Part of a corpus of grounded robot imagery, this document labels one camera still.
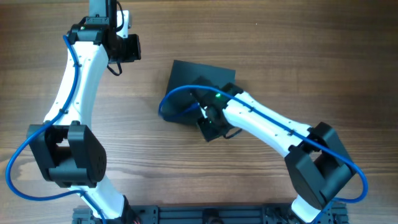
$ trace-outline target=black wire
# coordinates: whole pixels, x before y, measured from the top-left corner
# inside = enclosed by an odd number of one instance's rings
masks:
[[[117,27],[117,28],[115,29],[116,32],[119,32],[119,31],[122,30],[122,28],[123,28],[123,26],[124,26],[124,14],[123,14],[122,5],[120,4],[120,2],[117,1],[116,4],[118,4],[118,6],[119,6],[119,8],[120,8],[120,12],[121,12],[121,14],[122,14],[122,24],[121,24],[119,27]]]
[[[231,138],[235,137],[236,135],[238,135],[239,133],[241,133],[242,131],[243,131],[242,129],[239,129],[235,133],[231,134],[230,136],[225,136],[225,135],[223,135],[223,136],[225,139],[231,139]]]
[[[122,74],[122,66],[120,65],[120,63],[118,62],[118,68],[119,68],[119,73],[116,73],[109,65],[107,65],[106,67],[108,68],[108,70],[116,76],[120,76],[120,74]]]

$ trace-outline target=black mounting rail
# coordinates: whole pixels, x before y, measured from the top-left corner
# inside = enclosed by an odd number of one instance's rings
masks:
[[[290,203],[258,206],[158,207],[131,206],[141,224],[293,224]],[[107,220],[106,223],[120,223]],[[74,209],[72,224],[100,224],[89,208]],[[346,204],[334,203],[316,224],[349,224]]]

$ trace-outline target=wooden table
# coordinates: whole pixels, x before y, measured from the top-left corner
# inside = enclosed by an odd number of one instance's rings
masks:
[[[62,35],[88,13],[86,0],[0,5],[0,223],[70,223],[84,203],[16,197],[6,164],[50,109],[67,60]],[[336,128],[369,181],[352,223],[398,223],[398,5],[394,1],[134,1],[130,32],[142,60],[106,71],[92,130],[107,175],[133,205],[290,202],[284,160],[248,133],[206,143],[195,128],[166,123],[157,107],[173,60],[236,70],[236,83],[294,120]],[[31,195],[64,192],[45,182],[30,149],[12,171]],[[356,197],[358,176],[340,197]]]

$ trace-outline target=wood grain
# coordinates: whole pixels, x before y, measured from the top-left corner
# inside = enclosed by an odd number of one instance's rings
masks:
[[[70,223],[77,196],[16,197],[5,166],[27,127],[41,123],[67,59],[62,35],[86,1],[0,6],[0,223]],[[284,161],[248,133],[206,143],[197,129],[157,116],[173,60],[236,70],[237,84],[297,121],[334,126],[366,173],[369,195],[349,206],[352,223],[398,223],[398,5],[395,1],[134,1],[142,60],[104,73],[93,132],[107,175],[133,205],[289,202]],[[32,195],[44,182],[30,149],[12,172]],[[355,177],[341,197],[355,197]]]

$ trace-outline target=blue tube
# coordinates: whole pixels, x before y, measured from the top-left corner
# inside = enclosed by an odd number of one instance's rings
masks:
[[[67,45],[71,55],[72,55],[72,59],[75,63],[75,65],[79,64],[79,61],[77,60],[77,56],[76,53],[73,51],[73,48],[71,47],[69,41],[68,41],[68,37],[67,36],[63,36],[63,40],[65,41],[65,44]],[[68,98],[65,102],[65,104],[62,107],[62,111],[66,111],[67,108],[69,107],[69,104],[73,98],[73,95],[75,94],[76,91],[76,87],[77,87],[77,83],[78,83],[78,79],[79,79],[79,66],[75,66],[75,77],[73,79],[73,84],[72,84],[72,88],[70,90],[70,93],[68,95]],[[47,130],[47,128],[51,127],[56,121],[58,121],[63,113],[62,111],[60,111],[55,117],[54,119],[52,119],[50,122],[46,123],[44,126],[42,126],[39,130],[37,130],[35,133],[33,133],[31,136],[29,136],[17,149],[17,151],[11,156],[7,167],[6,167],[6,183],[8,185],[8,187],[10,188],[10,190],[20,196],[21,198],[24,198],[26,200],[33,200],[33,201],[37,201],[37,202],[42,202],[42,201],[47,201],[47,200],[54,200],[54,199],[58,199],[58,198],[62,198],[68,195],[72,195],[72,194],[81,194],[82,196],[84,196],[84,198],[87,200],[87,202],[93,207],[95,208],[95,210],[99,213],[99,215],[101,216],[101,218],[103,219],[103,223],[106,224],[106,219],[103,216],[101,209],[86,195],[86,192],[84,190],[71,190],[69,192],[65,192],[62,194],[58,194],[58,195],[52,195],[52,196],[46,196],[46,197],[35,197],[35,196],[30,196],[27,194],[24,194],[22,192],[20,192],[18,189],[15,188],[14,184],[12,183],[11,180],[11,168],[12,165],[14,164],[15,160],[17,159],[17,157],[21,154],[22,150],[25,149],[26,146],[29,145],[29,143],[31,143],[35,138],[37,138],[38,135],[40,135],[41,133],[43,133],[45,130]]]
[[[335,158],[337,158],[337,159],[343,161],[345,164],[347,164],[347,166],[350,166],[353,170],[355,170],[355,171],[358,173],[358,175],[360,176],[360,178],[361,178],[361,180],[362,180],[362,185],[363,185],[362,193],[361,193],[361,195],[360,195],[359,197],[354,198],[354,199],[346,199],[346,198],[337,198],[337,197],[336,197],[336,198],[334,198],[334,200],[340,201],[340,202],[344,202],[344,203],[358,203],[358,202],[362,201],[362,200],[366,197],[366,194],[368,193],[368,188],[369,188],[369,187],[368,187],[368,180],[366,179],[366,176],[365,176],[364,172],[363,172],[356,164],[354,164],[352,161],[350,161],[349,159],[347,159],[347,158],[341,156],[341,155],[338,154],[338,153],[335,153],[334,151],[328,149],[327,147],[322,146],[321,144],[319,144],[319,143],[317,143],[317,142],[315,142],[315,141],[312,141],[311,139],[309,139],[309,138],[307,138],[307,137],[305,137],[305,136],[302,136],[302,135],[299,134],[299,133],[296,133],[293,129],[290,129],[288,126],[286,126],[286,125],[284,125],[284,124],[282,124],[282,123],[280,123],[280,122],[278,122],[278,121],[272,119],[271,117],[269,117],[269,116],[267,116],[267,115],[261,113],[260,111],[258,111],[258,110],[255,109],[255,108],[251,108],[251,106],[250,106],[248,103],[244,102],[243,100],[240,100],[240,99],[238,99],[238,98],[236,98],[236,97],[234,97],[234,96],[232,96],[232,95],[230,95],[230,94],[228,94],[228,93],[225,93],[225,92],[223,92],[223,91],[221,91],[221,90],[219,90],[219,89],[216,89],[216,88],[213,88],[213,87],[210,87],[210,86],[201,86],[201,85],[185,85],[185,86],[177,87],[177,88],[173,89],[172,91],[170,91],[170,92],[163,98],[163,100],[160,102],[160,104],[159,104],[159,110],[158,110],[159,116],[163,117],[163,116],[162,116],[162,107],[163,107],[163,104],[167,101],[167,99],[168,99],[171,95],[173,95],[174,93],[176,93],[176,92],[178,92],[178,91],[182,91],[182,90],[195,90],[195,89],[210,90],[210,91],[219,93],[219,94],[221,94],[221,95],[223,95],[223,96],[225,96],[225,97],[228,97],[229,99],[235,100],[235,101],[237,101],[238,103],[241,103],[243,106],[252,109],[253,112],[257,113],[259,116],[265,118],[266,120],[268,120],[268,121],[274,123],[275,125],[279,126],[280,128],[282,128],[282,129],[284,129],[284,130],[286,130],[286,131],[288,131],[288,132],[290,132],[290,133],[293,133],[293,135],[296,136],[296,137],[298,137],[299,139],[301,139],[301,140],[303,140],[303,141],[305,141],[305,142],[307,142],[307,143],[309,143],[309,144],[311,144],[311,145],[313,145],[313,146],[319,148],[320,150],[322,150],[322,151],[324,151],[324,152],[326,152],[326,153],[328,153],[328,154],[334,156]]]

